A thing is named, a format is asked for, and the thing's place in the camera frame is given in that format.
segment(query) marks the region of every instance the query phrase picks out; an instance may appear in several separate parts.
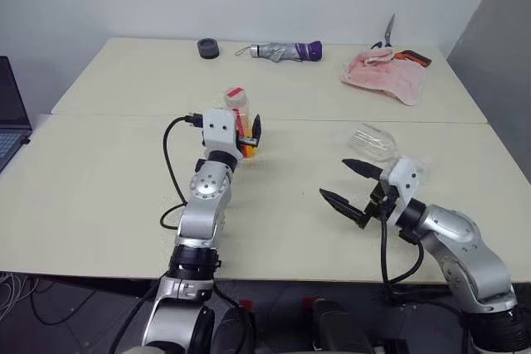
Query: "black connector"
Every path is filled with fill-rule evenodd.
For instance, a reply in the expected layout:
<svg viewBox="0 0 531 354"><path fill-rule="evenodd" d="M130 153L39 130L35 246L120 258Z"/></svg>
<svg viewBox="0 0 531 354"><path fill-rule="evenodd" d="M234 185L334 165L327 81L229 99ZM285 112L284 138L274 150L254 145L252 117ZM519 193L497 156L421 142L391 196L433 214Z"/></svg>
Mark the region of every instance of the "black connector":
<svg viewBox="0 0 531 354"><path fill-rule="evenodd" d="M184 117L184 121L192 124L196 128L202 128L202 114L191 114Z"/></svg>

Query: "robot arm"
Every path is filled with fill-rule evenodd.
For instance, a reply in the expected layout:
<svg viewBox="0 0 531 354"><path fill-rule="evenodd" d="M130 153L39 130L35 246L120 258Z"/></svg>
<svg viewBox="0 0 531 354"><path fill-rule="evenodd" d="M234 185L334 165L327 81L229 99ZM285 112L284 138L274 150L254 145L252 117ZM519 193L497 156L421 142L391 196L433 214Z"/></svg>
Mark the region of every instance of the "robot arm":
<svg viewBox="0 0 531 354"><path fill-rule="evenodd" d="M502 260L481 239L467 216L413 199L418 187L416 163L398 159L388 170L356 159L343 162L378 184L364 211L333 192L320 190L337 211L364 228L371 217L400 228L407 242L421 242L436 259L483 352L519 352L531 347L531 335L517 305L509 273Z"/></svg>
<svg viewBox="0 0 531 354"><path fill-rule="evenodd" d="M208 353L214 313L203 305L212 296L217 248L231 200L232 173L243 159L241 145L258 146L260 117L253 137L236 130L231 111L212 109L187 122L202 128L206 159L197 162L191 197L179 223L167 273L161 278L142 344L168 352Z"/></svg>

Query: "floor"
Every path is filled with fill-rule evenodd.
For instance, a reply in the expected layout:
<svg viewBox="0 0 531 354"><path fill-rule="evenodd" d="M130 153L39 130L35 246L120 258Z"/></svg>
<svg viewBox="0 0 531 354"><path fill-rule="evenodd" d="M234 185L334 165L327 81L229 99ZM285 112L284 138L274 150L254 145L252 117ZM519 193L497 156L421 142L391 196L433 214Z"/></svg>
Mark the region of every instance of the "floor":
<svg viewBox="0 0 531 354"><path fill-rule="evenodd" d="M42 282L44 289L48 282ZM390 308L382 302L378 284L221 281L219 287L235 299L249 299L256 313L260 352L311 350L301 333L304 298L327 298L342 304L364 325L373 341L383 338L408 340L411 354L459 352L460 328L444 310L427 305ZM37 311L47 321L67 315L90 290L54 284L35 296ZM33 316L28 299L20 302L0 323L0 352L9 353L106 353L135 298L97 292L69 321L47 327ZM228 309L218 298L207 305L219 322ZM146 303L129 326L119 352L140 344L150 312Z"/></svg>

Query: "pink towel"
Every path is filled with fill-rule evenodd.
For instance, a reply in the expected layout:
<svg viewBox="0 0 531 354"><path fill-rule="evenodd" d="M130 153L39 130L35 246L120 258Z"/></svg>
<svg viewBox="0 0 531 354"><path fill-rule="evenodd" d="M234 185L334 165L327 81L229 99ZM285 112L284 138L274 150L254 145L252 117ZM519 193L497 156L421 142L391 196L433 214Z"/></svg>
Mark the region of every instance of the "pink towel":
<svg viewBox="0 0 531 354"><path fill-rule="evenodd" d="M421 98L424 68L410 60L393 60L390 47L359 53L350 63L341 81L370 90L381 90L406 105Z"/></svg>

